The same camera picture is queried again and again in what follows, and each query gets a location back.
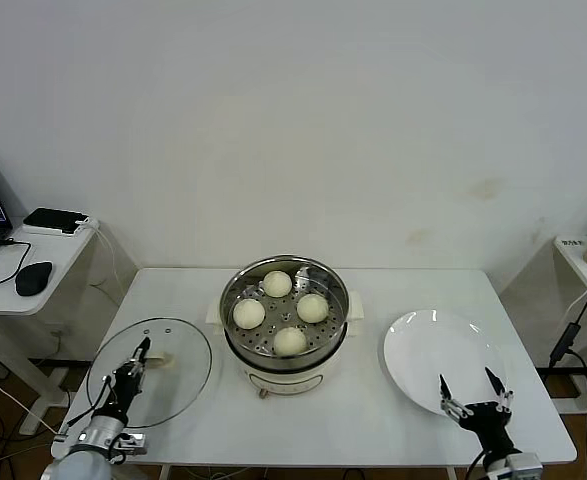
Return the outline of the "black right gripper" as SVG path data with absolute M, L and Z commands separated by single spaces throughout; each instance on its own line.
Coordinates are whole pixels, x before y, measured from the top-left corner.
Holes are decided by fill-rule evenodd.
M 453 398 L 446 380 L 440 374 L 440 408 L 450 418 L 460 418 L 460 427 L 477 436 L 486 461 L 498 461 L 519 452 L 506 431 L 512 416 L 510 404 L 513 391 L 490 368 L 485 368 L 485 373 L 497 395 L 497 402 L 463 405 Z

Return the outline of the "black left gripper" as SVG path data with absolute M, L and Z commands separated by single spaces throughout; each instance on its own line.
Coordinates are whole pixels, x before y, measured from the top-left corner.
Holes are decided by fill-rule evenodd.
M 120 368 L 114 372 L 114 384 L 106 402 L 97 409 L 98 415 L 127 415 L 134 397 L 141 392 L 140 385 L 150 347 L 151 339 L 145 337 L 127 360 L 126 368 Z

